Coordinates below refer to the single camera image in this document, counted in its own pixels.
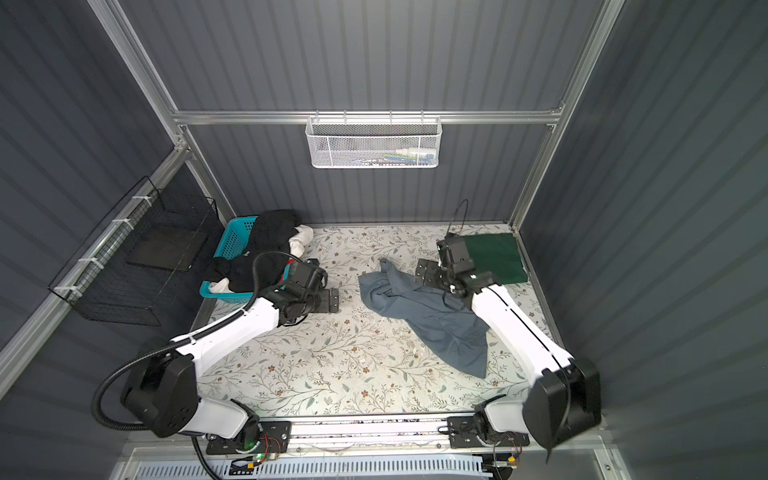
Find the gray corrugated wall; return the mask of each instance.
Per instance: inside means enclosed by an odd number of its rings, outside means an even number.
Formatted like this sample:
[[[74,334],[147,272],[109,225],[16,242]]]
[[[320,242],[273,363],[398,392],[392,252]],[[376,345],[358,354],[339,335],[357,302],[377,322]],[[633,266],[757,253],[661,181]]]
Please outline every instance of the gray corrugated wall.
[[[599,0],[122,2],[181,110],[548,110]],[[302,127],[192,127],[238,215],[507,220],[544,126],[445,126],[440,165],[317,170]]]
[[[639,480],[765,476],[766,18],[628,2],[523,224]]]
[[[173,144],[85,2],[0,2],[0,346]]]
[[[241,215],[298,210],[307,223],[450,220],[470,199],[467,218],[509,218],[545,125],[450,125],[440,165],[419,169],[319,169],[304,127],[193,126],[214,174]]]
[[[599,5],[122,2],[181,110],[556,108]]]
[[[167,189],[200,192],[187,168],[179,170]],[[174,324],[165,321],[156,328],[93,322],[74,312],[67,315],[0,401],[0,478],[105,480],[127,435],[108,430],[91,417],[96,387],[133,358],[142,342],[152,336],[179,335],[192,320],[180,311]],[[104,397],[104,410],[116,419],[135,422],[118,403],[122,382],[118,380]]]
[[[4,346],[173,145],[85,1],[0,2],[0,111]],[[179,178],[199,192],[186,170]],[[144,339],[179,330],[68,315],[0,401],[0,478],[107,478],[125,437],[90,417],[91,395]]]

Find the green towel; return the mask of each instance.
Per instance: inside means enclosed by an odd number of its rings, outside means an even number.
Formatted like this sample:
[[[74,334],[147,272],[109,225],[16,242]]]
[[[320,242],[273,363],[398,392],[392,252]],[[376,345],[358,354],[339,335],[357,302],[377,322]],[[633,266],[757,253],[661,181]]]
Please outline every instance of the green towel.
[[[511,233],[485,233],[464,237],[478,271],[490,271],[504,285],[528,281],[518,244]]]

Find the wire mesh basket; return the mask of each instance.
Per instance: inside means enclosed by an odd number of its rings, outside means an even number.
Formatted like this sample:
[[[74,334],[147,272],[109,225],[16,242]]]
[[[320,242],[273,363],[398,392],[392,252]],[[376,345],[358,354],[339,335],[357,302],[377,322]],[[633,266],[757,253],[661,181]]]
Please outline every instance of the wire mesh basket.
[[[191,323],[202,301],[197,288],[223,233],[215,202],[153,190],[127,218],[116,221],[119,227],[95,255],[77,260],[84,268],[74,281],[62,284],[62,269],[50,291],[89,320],[166,326],[185,318]],[[158,229],[183,232],[189,239],[173,246],[181,260],[166,267],[137,264],[134,251]]]
[[[434,168],[440,119],[411,124],[306,122],[306,140],[317,168]]]

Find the gray shirt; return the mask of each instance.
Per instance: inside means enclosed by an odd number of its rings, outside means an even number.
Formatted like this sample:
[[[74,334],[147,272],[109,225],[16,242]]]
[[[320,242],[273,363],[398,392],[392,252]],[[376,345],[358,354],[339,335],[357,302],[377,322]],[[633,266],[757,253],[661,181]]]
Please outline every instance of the gray shirt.
[[[386,258],[379,262],[381,273],[358,277],[362,302],[381,316],[408,322],[443,362],[485,378],[488,324],[450,293],[416,283]]]

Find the floral tablecloth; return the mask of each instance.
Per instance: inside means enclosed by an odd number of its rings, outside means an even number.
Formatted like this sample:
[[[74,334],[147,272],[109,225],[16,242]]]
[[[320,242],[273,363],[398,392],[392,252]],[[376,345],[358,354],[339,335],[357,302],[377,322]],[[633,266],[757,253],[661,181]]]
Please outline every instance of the floral tablecloth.
[[[492,224],[462,234],[507,232]],[[329,287],[340,290],[341,311],[250,340],[198,379],[200,393],[240,400],[261,416],[460,411],[500,393],[523,396],[528,382],[493,332],[488,374],[480,379],[444,364],[404,320],[362,304],[358,275],[378,271],[381,257],[412,273],[419,258],[437,260],[435,242],[444,234],[439,225],[316,230],[304,257],[320,260]],[[550,335],[531,284],[507,289]],[[219,302],[211,318],[238,307]]]

